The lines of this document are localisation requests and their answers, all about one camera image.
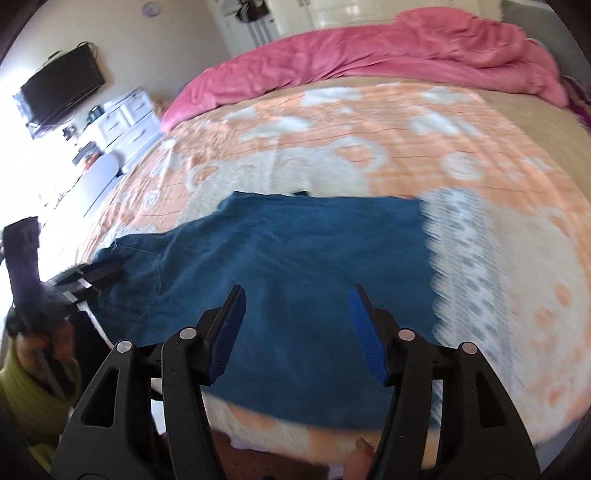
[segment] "finger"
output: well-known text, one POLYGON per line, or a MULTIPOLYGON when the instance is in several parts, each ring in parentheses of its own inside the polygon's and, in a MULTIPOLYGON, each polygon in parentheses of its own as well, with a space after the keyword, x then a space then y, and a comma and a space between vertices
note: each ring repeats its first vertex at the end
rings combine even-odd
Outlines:
POLYGON ((17 337, 17 352, 21 355, 30 355, 37 350, 49 347, 49 338, 45 333, 28 332, 17 337))
POLYGON ((39 365, 35 358, 35 352, 49 347, 49 338, 43 333, 19 334, 16 339, 16 352, 18 362, 29 375, 37 378, 40 375, 39 365))
POLYGON ((345 461, 343 480, 365 480, 374 461, 374 449, 368 442, 360 437, 355 446, 345 461))
POLYGON ((74 327, 64 321, 51 333, 53 344, 53 358, 62 364, 71 363, 74 358, 74 327))

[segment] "teal cloth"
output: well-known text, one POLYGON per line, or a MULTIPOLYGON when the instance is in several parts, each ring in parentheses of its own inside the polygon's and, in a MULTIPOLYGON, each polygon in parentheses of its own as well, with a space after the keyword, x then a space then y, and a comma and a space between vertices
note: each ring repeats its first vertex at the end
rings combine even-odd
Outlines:
POLYGON ((424 221, 417 199, 234 193, 208 217, 99 252, 128 275, 90 308, 111 341, 147 345, 195 325, 240 284, 242 329, 205 391, 283 420, 380 429, 392 391, 365 364, 348 293, 363 285, 376 307, 435 342, 424 221))

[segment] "black clip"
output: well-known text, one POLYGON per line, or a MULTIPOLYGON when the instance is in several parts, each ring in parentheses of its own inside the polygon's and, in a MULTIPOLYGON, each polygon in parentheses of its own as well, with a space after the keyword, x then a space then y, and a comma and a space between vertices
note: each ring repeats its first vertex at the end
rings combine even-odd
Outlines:
POLYGON ((56 480, 168 480, 226 476, 213 445, 199 385, 223 374, 246 311, 234 286, 221 308, 164 344, 119 342, 83 394, 51 469, 56 480), (157 448, 151 379, 163 379, 170 456, 157 448))
POLYGON ((350 310, 368 367, 397 392, 368 480, 534 480, 540 467, 513 403, 476 345, 432 345, 371 305, 361 286, 350 310), (437 463, 421 471, 432 380, 443 380, 437 463))

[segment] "metal screw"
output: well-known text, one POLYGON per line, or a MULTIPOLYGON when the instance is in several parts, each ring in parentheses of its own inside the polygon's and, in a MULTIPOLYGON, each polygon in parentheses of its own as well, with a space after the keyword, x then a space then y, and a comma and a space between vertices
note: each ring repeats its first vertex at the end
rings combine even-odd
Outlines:
POLYGON ((117 344, 117 351, 119 353, 129 352, 131 350, 131 342, 129 340, 123 340, 117 344))
POLYGON ((398 337, 405 342, 412 342, 416 335, 412 330, 403 329, 398 332, 398 337))
POLYGON ((197 330, 194 328, 185 328, 178 334, 183 340, 192 340, 197 336, 197 330))
POLYGON ((464 350, 468 355, 474 355, 478 351, 478 347, 472 342, 465 342, 462 344, 462 350, 464 350))

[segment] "pink comforter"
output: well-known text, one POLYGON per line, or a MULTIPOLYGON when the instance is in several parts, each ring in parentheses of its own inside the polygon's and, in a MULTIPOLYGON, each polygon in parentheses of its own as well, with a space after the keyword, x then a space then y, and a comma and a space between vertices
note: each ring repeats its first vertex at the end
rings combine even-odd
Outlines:
POLYGON ((285 38, 212 67, 165 113, 161 129, 221 105, 342 76, 406 77, 531 93, 568 104, 552 55, 516 25, 446 7, 399 14, 387 25, 317 30, 285 38))

